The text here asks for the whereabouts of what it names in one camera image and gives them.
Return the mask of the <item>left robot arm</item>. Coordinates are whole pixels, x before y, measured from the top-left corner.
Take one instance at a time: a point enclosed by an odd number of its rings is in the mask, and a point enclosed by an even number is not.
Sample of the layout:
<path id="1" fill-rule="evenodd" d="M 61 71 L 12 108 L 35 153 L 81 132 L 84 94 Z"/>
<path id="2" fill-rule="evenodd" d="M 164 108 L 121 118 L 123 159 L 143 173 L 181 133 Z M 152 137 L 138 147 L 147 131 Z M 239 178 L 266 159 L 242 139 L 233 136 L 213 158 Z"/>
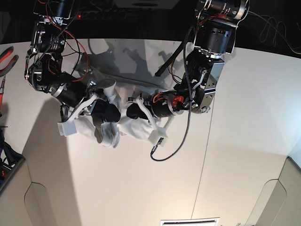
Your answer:
<path id="1" fill-rule="evenodd" d="M 216 85 L 225 64 L 223 56 L 232 53 L 238 24 L 249 11 L 247 0 L 199 0 L 195 21 L 184 41 L 160 67 L 157 75 L 167 66 L 173 67 L 176 57 L 183 53 L 184 74 L 172 90 L 156 91 L 143 98 L 142 108 L 130 97 L 126 116 L 130 119 L 159 121 L 188 111 L 204 113 L 210 109 Z"/>

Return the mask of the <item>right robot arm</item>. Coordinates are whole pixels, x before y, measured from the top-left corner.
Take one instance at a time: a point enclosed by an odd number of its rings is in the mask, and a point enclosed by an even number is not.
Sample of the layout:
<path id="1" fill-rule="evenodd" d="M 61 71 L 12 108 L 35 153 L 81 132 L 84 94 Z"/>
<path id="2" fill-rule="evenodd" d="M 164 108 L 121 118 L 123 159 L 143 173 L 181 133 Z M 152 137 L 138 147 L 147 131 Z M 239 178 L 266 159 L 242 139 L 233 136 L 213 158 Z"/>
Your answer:
<path id="1" fill-rule="evenodd" d="M 77 131 L 105 147 L 115 148 L 120 139 L 121 118 L 116 81 L 104 75 L 95 77 L 89 62 L 75 64 L 74 73 L 62 69 L 63 51 L 72 38 L 68 27 L 79 16 L 79 0 L 38 0 L 36 22 L 30 49 L 25 58 L 24 77 L 39 92 L 60 102 L 58 129 L 61 136 Z"/>

